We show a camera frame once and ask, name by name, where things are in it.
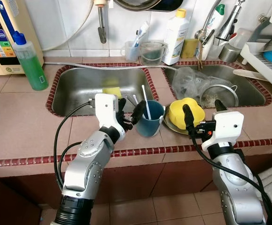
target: countertop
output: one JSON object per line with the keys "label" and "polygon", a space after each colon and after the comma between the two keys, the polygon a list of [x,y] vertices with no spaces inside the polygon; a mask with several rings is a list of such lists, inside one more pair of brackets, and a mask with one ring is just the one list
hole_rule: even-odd
{"label": "countertop", "polygon": [[[50,57],[45,60],[75,63],[125,62],[122,57]],[[44,66],[44,72],[49,81],[49,87],[44,91],[34,91],[24,75],[0,76],[0,177],[53,172],[53,164],[44,161],[51,159],[49,156],[53,154],[55,131],[63,118],[52,115],[46,109],[45,104],[56,71],[61,67],[59,65]],[[175,101],[162,70],[149,68],[149,72],[159,96],[159,102],[162,105],[167,105]],[[272,97],[272,85],[268,82],[260,83],[270,92]],[[232,110],[238,110],[244,114],[242,134],[237,140],[240,142],[256,140],[250,142],[249,146],[243,145],[246,154],[250,154],[249,151],[257,142],[261,143],[260,145],[265,145],[262,144],[265,139],[269,139],[269,144],[272,145],[272,140],[270,140],[272,139],[272,103],[268,106],[238,107]],[[214,111],[213,109],[205,110],[207,120],[211,119]],[[95,116],[69,118],[60,131],[57,153],[61,154],[71,143],[83,141],[98,128],[98,120]],[[127,132],[123,141],[116,143],[116,152],[119,152],[120,156],[124,156],[124,154],[121,155],[121,150],[145,149],[146,154],[133,154],[134,156],[128,157],[115,157],[113,154],[107,167],[200,159],[194,151],[183,151],[180,152],[181,154],[172,153],[175,149],[172,146],[191,144],[188,136],[174,133],[163,124],[160,132],[152,138],[142,137],[136,129],[132,129]],[[171,153],[166,150],[165,152],[160,151],[160,148],[165,147],[171,147]],[[159,152],[150,154],[148,148],[158,148]],[[69,154],[75,152],[76,149],[73,148]],[[35,162],[36,158],[40,159],[40,163]],[[65,162],[62,165],[64,171],[68,163]]]}

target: white bottle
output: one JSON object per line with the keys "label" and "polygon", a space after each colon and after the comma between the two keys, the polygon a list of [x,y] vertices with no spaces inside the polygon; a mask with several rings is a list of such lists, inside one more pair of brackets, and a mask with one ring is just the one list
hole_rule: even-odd
{"label": "white bottle", "polygon": [[[225,5],[224,4],[220,4],[218,5],[212,16],[211,16],[211,19],[210,21],[208,22],[207,24],[207,27],[206,27],[206,37],[210,34],[210,32],[212,30],[214,30],[214,34],[210,37],[210,39],[208,40],[208,42],[204,43],[203,44],[203,53],[202,53],[202,60],[206,60],[207,58],[207,55],[213,45],[213,41],[214,41],[214,36],[215,36],[215,33],[216,33],[216,29],[219,28],[219,26],[221,25],[223,19],[224,19],[224,13],[225,13]],[[199,59],[199,55],[200,55],[200,48],[197,49],[197,52],[196,52],[196,58]]]}
{"label": "white bottle", "polygon": [[167,48],[162,58],[165,64],[172,65],[179,61],[189,27],[189,21],[185,16],[186,10],[180,8],[177,10],[175,17],[171,18],[167,23],[166,37],[164,39]]}

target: blue cup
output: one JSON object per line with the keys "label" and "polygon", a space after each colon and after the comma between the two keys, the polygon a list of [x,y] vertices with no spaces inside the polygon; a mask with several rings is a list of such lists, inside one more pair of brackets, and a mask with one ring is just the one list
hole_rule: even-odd
{"label": "blue cup", "polygon": [[151,120],[147,119],[147,110],[144,110],[145,118],[141,118],[136,124],[136,130],[144,137],[153,137],[160,130],[160,124],[163,121],[165,107],[154,100],[147,101],[151,113]]}

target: stainless steel sink basin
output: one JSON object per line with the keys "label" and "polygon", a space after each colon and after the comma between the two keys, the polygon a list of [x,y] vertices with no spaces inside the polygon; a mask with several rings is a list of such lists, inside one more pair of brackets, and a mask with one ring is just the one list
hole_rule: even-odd
{"label": "stainless steel sink basin", "polygon": [[[53,98],[52,110],[59,116],[66,116],[79,105],[102,93],[103,88],[119,87],[124,98],[129,95],[138,101],[143,99],[141,85],[145,86],[147,98],[152,100],[153,94],[146,75],[141,69],[96,70],[90,68],[72,68],[60,75]],[[127,101],[124,112],[133,112],[134,106]],[[88,106],[78,110],[74,115],[94,115],[95,109]]]}
{"label": "stainless steel sink basin", "polygon": [[[197,66],[174,66],[174,68],[191,67],[197,70]],[[229,80],[238,86],[236,94],[239,99],[238,106],[257,106],[265,104],[264,95],[252,84],[247,78],[233,74],[234,68],[226,65],[204,65],[201,71],[207,76],[214,76],[221,79]],[[165,76],[171,85],[174,78],[174,71],[171,69],[164,70]]]}

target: bottle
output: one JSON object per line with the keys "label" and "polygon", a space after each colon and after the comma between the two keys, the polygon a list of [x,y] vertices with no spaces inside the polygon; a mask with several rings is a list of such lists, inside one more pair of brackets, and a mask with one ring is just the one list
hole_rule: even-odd
{"label": "bottle", "polygon": [[[207,58],[207,55],[213,45],[216,29],[218,29],[219,26],[221,25],[224,19],[224,14],[225,14],[225,5],[220,4],[216,6],[206,27],[206,37],[211,33],[212,30],[214,30],[214,34],[212,34],[210,39],[206,43],[203,44],[202,60],[206,60]],[[200,55],[200,48],[198,48],[196,52],[197,59],[199,59],[199,55]]]}
{"label": "bottle", "polygon": [[166,37],[164,39],[167,49],[162,58],[165,64],[172,65],[179,61],[189,27],[189,21],[185,16],[186,10],[180,8],[177,10],[175,17],[171,18],[167,23]]}
{"label": "bottle", "polygon": [[12,44],[13,50],[22,66],[31,87],[34,90],[44,90],[48,87],[43,69],[40,65],[34,45],[30,41],[26,41],[24,34],[15,31],[13,34]]}

